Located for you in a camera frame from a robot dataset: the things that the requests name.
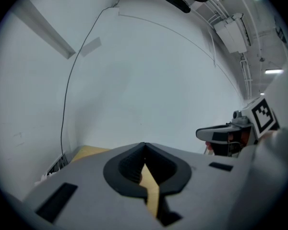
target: ceiling light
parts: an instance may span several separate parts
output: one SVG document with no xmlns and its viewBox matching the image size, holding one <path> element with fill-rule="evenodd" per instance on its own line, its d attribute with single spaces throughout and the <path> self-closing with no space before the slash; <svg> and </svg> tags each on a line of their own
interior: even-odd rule
<svg viewBox="0 0 288 230">
<path fill-rule="evenodd" d="M 266 70 L 265 73 L 266 74 L 280 74 L 280 73 L 283 73 L 284 70 L 282 69 L 276 69 L 276 70 Z"/>
</svg>

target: wooden table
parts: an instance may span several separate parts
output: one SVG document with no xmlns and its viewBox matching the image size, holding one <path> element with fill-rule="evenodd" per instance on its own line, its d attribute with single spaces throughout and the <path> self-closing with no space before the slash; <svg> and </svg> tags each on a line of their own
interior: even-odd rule
<svg viewBox="0 0 288 230">
<path fill-rule="evenodd" d="M 96 148 L 90 146 L 83 146 L 76 156 L 73 158 L 72 162 L 84 158 L 86 156 L 95 155 L 101 152 L 107 152 L 109 149 Z M 159 186 L 152 177 L 150 171 L 148 170 L 146 164 L 142 169 L 142 180 L 140 185 L 147 188 L 147 208 L 154 217 L 157 216 L 158 202 L 159 202 Z"/>
</svg>

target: gray patch on wall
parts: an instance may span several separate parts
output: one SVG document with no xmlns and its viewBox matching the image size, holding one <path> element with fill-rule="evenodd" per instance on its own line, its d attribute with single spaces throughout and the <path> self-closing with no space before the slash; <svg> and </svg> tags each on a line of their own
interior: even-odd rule
<svg viewBox="0 0 288 230">
<path fill-rule="evenodd" d="M 80 54 L 83 57 L 85 57 L 100 46 L 101 46 L 101 40 L 100 40 L 100 37 L 97 37 L 93 41 L 89 42 L 87 45 L 84 45 Z"/>
</svg>

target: yellow table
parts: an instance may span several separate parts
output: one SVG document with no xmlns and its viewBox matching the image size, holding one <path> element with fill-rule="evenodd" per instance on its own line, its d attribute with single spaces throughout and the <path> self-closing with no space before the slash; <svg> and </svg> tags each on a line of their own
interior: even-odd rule
<svg viewBox="0 0 288 230">
<path fill-rule="evenodd" d="M 84 158 L 86 156 L 95 155 L 101 152 L 106 152 L 108 150 L 109 149 L 105 149 L 105 148 L 83 146 L 79 150 L 79 152 L 76 154 L 76 156 L 73 158 L 72 162 L 78 159 Z M 147 194 L 148 194 L 147 208 L 149 212 L 151 212 L 153 216 L 156 217 L 157 210 L 158 210 L 158 203 L 159 203 L 159 186 L 155 182 L 146 164 L 144 165 L 142 169 L 142 180 L 140 182 L 140 185 L 147 188 Z"/>
</svg>

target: ceiling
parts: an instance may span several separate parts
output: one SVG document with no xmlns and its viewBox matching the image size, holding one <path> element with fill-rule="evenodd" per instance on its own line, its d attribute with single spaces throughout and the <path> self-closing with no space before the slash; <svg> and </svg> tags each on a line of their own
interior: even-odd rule
<svg viewBox="0 0 288 230">
<path fill-rule="evenodd" d="M 206 20 L 214 15 L 206 5 L 192 0 L 186 1 Z M 266 75 L 264 71 L 266 69 L 282 69 L 287 61 L 286 44 L 276 33 L 275 10 L 268 0 L 245 0 L 249 11 L 242 0 L 220 0 L 219 3 L 224 6 L 229 15 L 239 12 L 246 17 L 249 33 L 253 39 L 252 45 L 245 53 L 252 78 L 251 98 L 258 97 L 275 78 L 275 75 Z M 237 67 L 240 68 L 241 54 L 233 53 L 232 55 L 236 59 Z"/>
</svg>

